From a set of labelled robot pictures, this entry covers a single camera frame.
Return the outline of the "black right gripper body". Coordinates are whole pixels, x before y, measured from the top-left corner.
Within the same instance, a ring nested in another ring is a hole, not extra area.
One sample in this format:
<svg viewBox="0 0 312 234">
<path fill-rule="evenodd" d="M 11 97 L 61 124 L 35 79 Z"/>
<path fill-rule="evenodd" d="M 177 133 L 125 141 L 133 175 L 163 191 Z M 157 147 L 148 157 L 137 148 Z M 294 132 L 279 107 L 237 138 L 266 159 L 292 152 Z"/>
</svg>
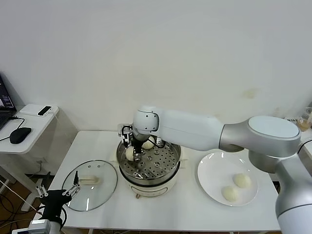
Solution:
<svg viewBox="0 0 312 234">
<path fill-rule="evenodd" d="M 141 149 L 143 143 L 149 138 L 149 135 L 140 134 L 138 132 L 132 132 L 132 145 L 135 149 Z"/>
</svg>

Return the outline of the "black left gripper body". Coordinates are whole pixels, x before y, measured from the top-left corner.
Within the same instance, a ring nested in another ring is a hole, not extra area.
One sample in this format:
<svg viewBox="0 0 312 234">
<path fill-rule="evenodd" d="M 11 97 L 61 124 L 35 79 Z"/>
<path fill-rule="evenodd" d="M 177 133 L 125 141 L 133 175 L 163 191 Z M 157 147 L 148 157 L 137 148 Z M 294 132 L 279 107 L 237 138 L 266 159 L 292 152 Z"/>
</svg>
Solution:
<svg viewBox="0 0 312 234">
<path fill-rule="evenodd" d="M 46 194 L 40 198 L 41 204 L 44 205 L 44 211 L 40 219 L 62 221 L 62 207 L 72 200 L 72 196 L 66 190 L 48 190 Z"/>
</svg>

